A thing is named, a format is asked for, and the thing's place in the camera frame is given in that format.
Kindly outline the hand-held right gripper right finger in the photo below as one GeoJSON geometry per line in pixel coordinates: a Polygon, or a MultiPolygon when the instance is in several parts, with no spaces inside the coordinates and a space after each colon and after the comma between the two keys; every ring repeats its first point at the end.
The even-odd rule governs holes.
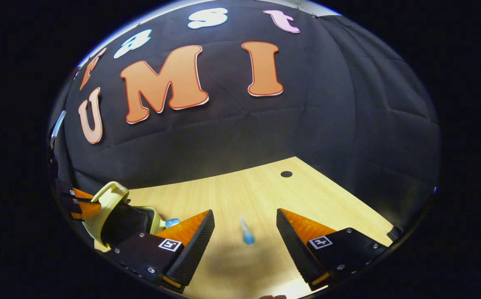
{"type": "Polygon", "coordinates": [[[276,226],[311,291],[342,284],[388,250],[354,228],[335,230],[283,208],[277,209],[276,226]]]}

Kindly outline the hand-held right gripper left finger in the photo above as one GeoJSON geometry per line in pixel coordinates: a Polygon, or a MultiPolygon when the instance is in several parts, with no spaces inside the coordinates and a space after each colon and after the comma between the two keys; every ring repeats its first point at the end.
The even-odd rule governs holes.
{"type": "Polygon", "coordinates": [[[134,233],[110,246],[108,259],[146,284],[182,294],[189,286],[214,231],[206,210],[159,233],[134,233]]]}

